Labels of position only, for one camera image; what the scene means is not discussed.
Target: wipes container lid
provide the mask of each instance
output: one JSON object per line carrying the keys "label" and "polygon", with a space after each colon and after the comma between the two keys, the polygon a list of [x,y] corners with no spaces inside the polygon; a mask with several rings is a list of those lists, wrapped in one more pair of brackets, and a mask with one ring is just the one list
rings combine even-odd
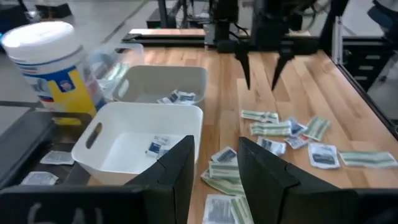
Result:
{"label": "wipes container lid", "polygon": [[2,46],[16,63],[45,63],[60,60],[80,48],[69,23],[40,22],[17,27],[3,35]]}

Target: disinfectant wipes container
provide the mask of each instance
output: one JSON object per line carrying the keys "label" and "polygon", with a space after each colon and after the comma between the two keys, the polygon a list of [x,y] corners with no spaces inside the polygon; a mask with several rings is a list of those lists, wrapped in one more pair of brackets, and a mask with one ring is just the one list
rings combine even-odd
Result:
{"label": "disinfectant wipes container", "polygon": [[105,104],[72,25],[58,21],[18,27],[4,34],[1,43],[48,110],[94,116]]}
{"label": "disinfectant wipes container", "polygon": [[157,103],[174,90],[194,93],[194,105],[204,109],[207,70],[201,67],[131,67],[113,91],[113,98],[124,102]]}
{"label": "disinfectant wipes container", "polygon": [[197,106],[108,103],[73,147],[72,158],[102,184],[122,185],[156,162],[147,155],[155,136],[168,138],[171,149],[193,135],[196,165],[202,121]]}

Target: gray floor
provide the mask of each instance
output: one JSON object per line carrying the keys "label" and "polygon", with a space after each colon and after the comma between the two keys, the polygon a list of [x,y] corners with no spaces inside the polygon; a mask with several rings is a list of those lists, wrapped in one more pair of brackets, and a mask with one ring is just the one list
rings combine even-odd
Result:
{"label": "gray floor", "polygon": [[[32,2],[35,1],[28,0],[26,3],[31,7]],[[171,7],[173,2],[167,1],[167,6]],[[131,29],[146,28],[147,18],[157,8],[157,1],[148,0],[72,0],[68,1],[68,4],[73,16],[63,20],[75,26],[76,34],[80,37],[88,53],[103,43],[119,43]],[[351,0],[343,17],[345,35],[382,35],[378,25],[366,15],[371,6],[371,0]],[[206,9],[205,3],[195,2],[195,14],[200,14],[204,9]],[[250,7],[241,7],[239,24],[250,28],[251,15],[252,9]],[[317,17],[313,27],[309,30],[312,35],[320,34],[326,17],[327,13],[320,14]],[[177,20],[181,18],[182,13],[179,12]],[[375,85],[369,93],[388,116],[398,119],[398,97],[391,97],[398,95],[398,88],[396,88],[398,85],[397,71],[398,67],[395,66],[387,69],[389,74],[387,82]],[[34,92],[14,65],[5,55],[0,54],[0,105],[22,106],[25,103],[33,105],[37,100]],[[28,108],[25,107],[0,106],[0,134],[27,110]]]}

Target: bin handle cutout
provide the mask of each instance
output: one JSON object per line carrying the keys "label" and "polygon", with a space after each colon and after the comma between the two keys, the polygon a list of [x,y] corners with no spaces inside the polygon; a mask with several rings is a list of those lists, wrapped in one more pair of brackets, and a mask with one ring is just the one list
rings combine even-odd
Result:
{"label": "bin handle cutout", "polygon": [[86,148],[90,149],[102,131],[102,123],[98,123],[86,141]]}
{"label": "bin handle cutout", "polygon": [[120,89],[118,91],[119,97],[123,97],[124,94],[126,94],[127,89],[129,88],[129,85],[130,85],[129,80],[123,81],[123,84],[120,86]]}

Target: wooden table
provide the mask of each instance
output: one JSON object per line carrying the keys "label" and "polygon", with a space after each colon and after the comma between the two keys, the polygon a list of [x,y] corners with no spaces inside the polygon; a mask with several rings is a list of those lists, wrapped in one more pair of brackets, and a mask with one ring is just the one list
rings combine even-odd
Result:
{"label": "wooden table", "polygon": [[[132,30],[131,33],[202,34],[201,30]],[[208,194],[220,194],[200,180],[211,155],[226,146],[238,149],[238,137],[250,135],[250,120],[240,111],[278,112],[281,119],[294,116],[307,124],[315,116],[331,121],[322,142],[341,151],[389,151],[398,158],[398,143],[372,109],[336,68],[328,56],[297,57],[288,63],[274,91],[270,85],[277,55],[251,52],[251,89],[248,90],[240,63],[232,54],[191,48],[145,48],[148,65],[201,66],[208,71],[198,175],[191,197],[189,223],[201,223]],[[270,138],[282,141],[282,138]],[[310,165],[307,147],[290,146],[281,156],[299,168],[341,188],[398,187],[397,169],[352,168],[322,170]]]}

